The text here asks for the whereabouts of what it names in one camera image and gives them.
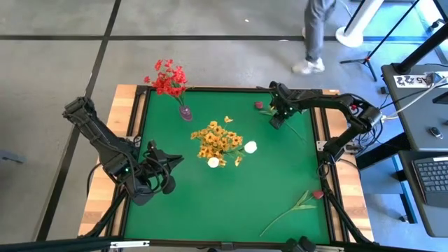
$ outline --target wooden table frame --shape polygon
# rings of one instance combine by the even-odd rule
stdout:
[[[111,112],[108,117],[107,127],[111,129],[119,137],[133,137],[142,131],[143,123],[141,118],[146,114],[147,98],[149,93],[148,86],[137,85],[118,85],[113,99]],[[323,94],[336,95],[337,90],[323,90]],[[315,139],[325,141],[330,137],[337,137],[347,128],[347,121],[344,115],[334,109],[321,110],[315,108],[311,111],[311,117],[314,119],[313,124]],[[345,160],[356,163],[355,157],[349,154],[343,154]],[[363,189],[358,170],[345,162],[338,162],[335,166],[329,167],[328,182],[330,187],[338,199],[342,198],[345,211],[348,213],[356,227],[369,240],[373,241],[372,229],[368,217],[367,207],[365,205]],[[83,219],[80,224],[79,234],[83,235],[89,232],[99,221],[102,215],[110,206],[112,199],[116,196],[117,190],[114,183],[104,173],[102,169],[97,169],[92,177],[90,193],[87,198]],[[330,241],[351,241],[353,237],[348,233],[344,224],[339,220],[336,210],[325,200],[325,207],[330,207],[330,218],[328,221]],[[102,235],[119,235],[123,231],[122,216],[124,207],[127,202],[123,202],[114,222],[109,225]],[[174,246],[173,244],[160,242],[160,246]]]

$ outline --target yellow flower bouquet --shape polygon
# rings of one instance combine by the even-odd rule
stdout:
[[[233,119],[226,116],[224,121],[224,127],[218,125],[216,121],[211,121],[206,128],[191,133],[191,139],[197,139],[201,142],[197,156],[207,158],[207,163],[212,168],[224,167],[227,163],[224,159],[225,155],[234,158],[235,166],[238,166],[243,160],[244,153],[253,153],[257,149],[254,141],[248,142],[242,148],[243,137],[226,130],[228,123],[231,123]]]

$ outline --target white stand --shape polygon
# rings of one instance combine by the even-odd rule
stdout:
[[[355,48],[363,44],[363,32],[384,0],[364,0],[350,19],[348,27],[336,31],[336,39],[344,46]]]

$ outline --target gray pants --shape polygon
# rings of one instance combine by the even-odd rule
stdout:
[[[309,62],[321,57],[323,46],[323,23],[335,10],[336,0],[308,0],[305,9],[305,47]]]

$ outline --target keyboard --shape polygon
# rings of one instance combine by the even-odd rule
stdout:
[[[430,157],[412,162],[425,203],[448,207],[448,156]]]

